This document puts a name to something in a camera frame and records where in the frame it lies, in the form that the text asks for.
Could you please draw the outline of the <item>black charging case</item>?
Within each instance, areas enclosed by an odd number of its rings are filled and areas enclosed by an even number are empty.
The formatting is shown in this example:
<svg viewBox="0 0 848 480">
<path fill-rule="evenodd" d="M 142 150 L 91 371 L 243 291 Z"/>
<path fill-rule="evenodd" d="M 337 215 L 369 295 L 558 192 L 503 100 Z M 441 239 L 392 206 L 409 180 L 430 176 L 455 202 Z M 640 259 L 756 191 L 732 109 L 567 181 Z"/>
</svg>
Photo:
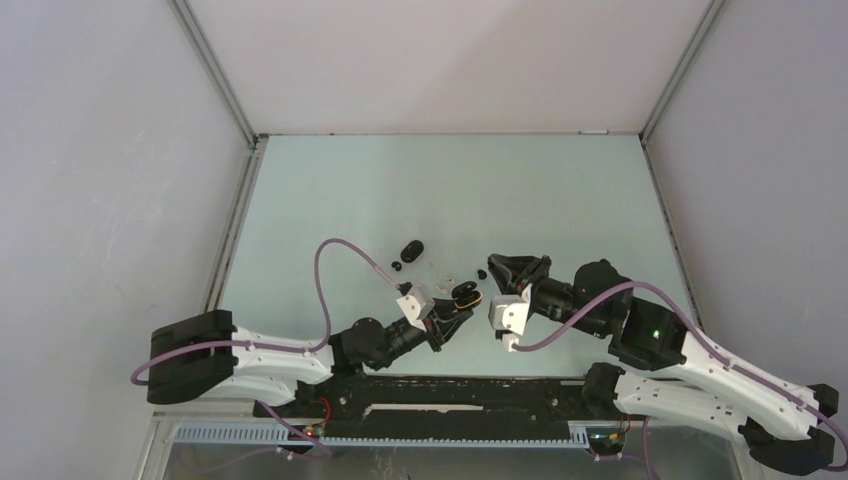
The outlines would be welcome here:
<svg viewBox="0 0 848 480">
<path fill-rule="evenodd" d="M 477 298 L 477 305 L 482 301 L 483 294 L 478 289 L 478 284 L 474 281 L 466 281 L 455 286 L 451 291 L 452 299 L 462 299 L 466 297 Z"/>
</svg>

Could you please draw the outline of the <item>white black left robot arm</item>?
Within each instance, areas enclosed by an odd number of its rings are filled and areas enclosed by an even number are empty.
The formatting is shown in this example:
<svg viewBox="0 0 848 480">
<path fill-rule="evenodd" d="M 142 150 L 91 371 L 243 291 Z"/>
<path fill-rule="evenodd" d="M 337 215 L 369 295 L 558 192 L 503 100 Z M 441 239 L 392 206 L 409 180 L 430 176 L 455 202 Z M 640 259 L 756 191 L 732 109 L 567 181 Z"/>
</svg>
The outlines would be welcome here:
<svg viewBox="0 0 848 480">
<path fill-rule="evenodd" d="M 154 405 L 247 399 L 304 416 L 316 403 L 313 386 L 386 369 L 421 345 L 440 351 L 481 300 L 478 291 L 436 299 L 419 324 L 360 318 L 326 341 L 262 335 L 236 325 L 230 311 L 213 310 L 155 330 L 150 358 L 131 381 L 146 387 Z"/>
</svg>

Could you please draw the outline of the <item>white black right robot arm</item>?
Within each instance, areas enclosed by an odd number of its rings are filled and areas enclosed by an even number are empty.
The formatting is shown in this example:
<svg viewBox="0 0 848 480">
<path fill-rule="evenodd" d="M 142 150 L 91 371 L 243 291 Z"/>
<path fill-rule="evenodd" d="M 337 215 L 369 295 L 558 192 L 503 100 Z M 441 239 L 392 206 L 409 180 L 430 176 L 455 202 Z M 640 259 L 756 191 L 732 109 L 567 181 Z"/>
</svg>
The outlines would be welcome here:
<svg viewBox="0 0 848 480">
<path fill-rule="evenodd" d="M 847 438 L 833 423 L 839 394 L 826 384 L 798 385 L 771 375 L 710 339 L 665 293 L 639 297 L 641 281 L 601 259 L 571 282 L 554 279 L 551 260 L 493 254 L 487 260 L 498 295 L 489 319 L 510 352 L 540 315 L 558 332 L 578 330 L 608 343 L 610 362 L 587 371 L 581 392 L 596 418 L 625 415 L 669 420 L 744 446 L 758 463 L 806 476 L 837 471 Z"/>
</svg>

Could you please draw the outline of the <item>black closed earbud case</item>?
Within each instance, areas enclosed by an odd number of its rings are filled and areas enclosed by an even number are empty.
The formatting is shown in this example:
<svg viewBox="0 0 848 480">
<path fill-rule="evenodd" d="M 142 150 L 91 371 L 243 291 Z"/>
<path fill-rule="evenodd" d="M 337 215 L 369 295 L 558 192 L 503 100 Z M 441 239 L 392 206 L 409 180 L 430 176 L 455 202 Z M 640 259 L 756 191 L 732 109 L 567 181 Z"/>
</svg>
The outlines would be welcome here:
<svg viewBox="0 0 848 480">
<path fill-rule="evenodd" d="M 416 261 L 424 252 L 424 244 L 421 240 L 410 241 L 400 252 L 400 260 L 406 264 Z"/>
</svg>

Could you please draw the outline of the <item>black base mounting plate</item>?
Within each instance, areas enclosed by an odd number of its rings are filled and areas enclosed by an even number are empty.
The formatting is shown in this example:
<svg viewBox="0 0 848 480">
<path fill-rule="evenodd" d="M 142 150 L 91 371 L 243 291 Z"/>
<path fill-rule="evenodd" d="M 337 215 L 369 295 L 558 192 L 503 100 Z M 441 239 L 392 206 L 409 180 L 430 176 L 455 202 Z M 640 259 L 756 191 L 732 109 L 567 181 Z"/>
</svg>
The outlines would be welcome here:
<svg viewBox="0 0 848 480">
<path fill-rule="evenodd" d="M 569 438 L 599 422 L 626 429 L 641 416 L 587 404 L 578 379 L 359 375 L 300 383 L 292 402 L 255 418 L 317 419 L 325 435 L 448 439 Z"/>
</svg>

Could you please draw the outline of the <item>aluminium frame rail left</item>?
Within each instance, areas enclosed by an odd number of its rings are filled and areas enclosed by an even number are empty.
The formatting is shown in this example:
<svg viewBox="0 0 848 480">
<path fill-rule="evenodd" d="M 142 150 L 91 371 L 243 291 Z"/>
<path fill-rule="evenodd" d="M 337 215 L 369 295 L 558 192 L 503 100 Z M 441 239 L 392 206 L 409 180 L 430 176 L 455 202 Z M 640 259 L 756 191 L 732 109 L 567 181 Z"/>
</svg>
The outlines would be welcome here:
<svg viewBox="0 0 848 480">
<path fill-rule="evenodd" d="M 218 58 L 205 28 L 201 24 L 196 9 L 186 0 L 170 1 L 168 5 L 180 24 L 189 45 L 191 45 L 195 57 L 207 74 L 213 90 L 234 123 L 240 138 L 245 143 L 244 152 L 238 156 L 237 182 L 201 304 L 201 310 L 205 312 L 218 308 L 223 299 L 232 262 L 267 148 L 268 136 L 258 133 L 249 121 L 246 110 Z"/>
</svg>

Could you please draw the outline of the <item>aluminium frame rail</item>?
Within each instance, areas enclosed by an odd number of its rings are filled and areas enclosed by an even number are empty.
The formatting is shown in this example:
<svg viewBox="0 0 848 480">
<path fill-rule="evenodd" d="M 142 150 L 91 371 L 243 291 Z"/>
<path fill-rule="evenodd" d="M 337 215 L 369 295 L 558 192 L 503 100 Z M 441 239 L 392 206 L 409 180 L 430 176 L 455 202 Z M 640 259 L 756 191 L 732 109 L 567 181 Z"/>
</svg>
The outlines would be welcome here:
<svg viewBox="0 0 848 480">
<path fill-rule="evenodd" d="M 237 182 L 201 304 L 201 310 L 205 312 L 218 308 L 223 299 L 232 262 L 267 148 L 268 136 L 258 133 L 249 121 L 246 110 L 218 58 L 205 28 L 201 24 L 196 9 L 186 0 L 170 1 L 168 5 L 180 24 L 189 45 L 191 45 L 195 57 L 207 74 L 213 90 L 234 123 L 240 138 L 245 143 L 244 152 L 238 156 Z"/>
<path fill-rule="evenodd" d="M 693 66 L 696 64 L 701 51 L 707 44 L 716 25 L 720 22 L 727 5 L 728 1 L 726 0 L 711 0 L 707 3 L 707 6 L 696 24 L 693 33 L 690 35 L 689 40 L 677 60 L 675 67 L 654 103 L 644 126 L 638 133 L 645 163 L 664 220 L 666 232 L 672 246 L 678 272 L 685 288 L 685 297 L 695 324 L 698 327 L 703 326 L 698 302 L 693 289 L 691 275 L 687 270 L 684 251 L 681 249 L 680 238 L 675 228 L 675 221 L 669 208 L 669 202 L 667 201 L 663 184 L 660 176 L 658 175 L 658 163 L 655 159 L 653 144 L 662 121 L 675 101 L 680 89 L 685 84 L 687 77 L 689 76 Z"/>
</svg>

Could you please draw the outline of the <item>aluminium frame rail right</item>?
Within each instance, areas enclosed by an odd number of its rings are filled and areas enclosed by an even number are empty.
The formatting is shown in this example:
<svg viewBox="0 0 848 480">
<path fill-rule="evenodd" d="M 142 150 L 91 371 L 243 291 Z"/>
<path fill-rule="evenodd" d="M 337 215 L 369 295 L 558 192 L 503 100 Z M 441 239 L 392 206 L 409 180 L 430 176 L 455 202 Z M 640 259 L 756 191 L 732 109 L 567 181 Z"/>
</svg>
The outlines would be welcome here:
<svg viewBox="0 0 848 480">
<path fill-rule="evenodd" d="M 689 40 L 677 60 L 675 67 L 654 103 L 644 126 L 638 133 L 645 163 L 664 220 L 666 232 L 672 246 L 678 272 L 685 288 L 685 297 L 695 324 L 698 327 L 703 326 L 698 302 L 693 289 L 691 275 L 687 270 L 684 251 L 681 249 L 680 238 L 675 228 L 675 221 L 669 208 L 669 202 L 667 201 L 663 184 L 660 176 L 658 175 L 658 163 L 655 159 L 653 144 L 662 121 L 675 101 L 680 89 L 685 84 L 687 77 L 689 76 L 693 66 L 696 64 L 701 51 L 707 44 L 716 25 L 720 22 L 727 5 L 728 1 L 726 0 L 711 0 L 707 3 L 707 6 L 696 24 L 693 33 L 690 35 Z"/>
</svg>

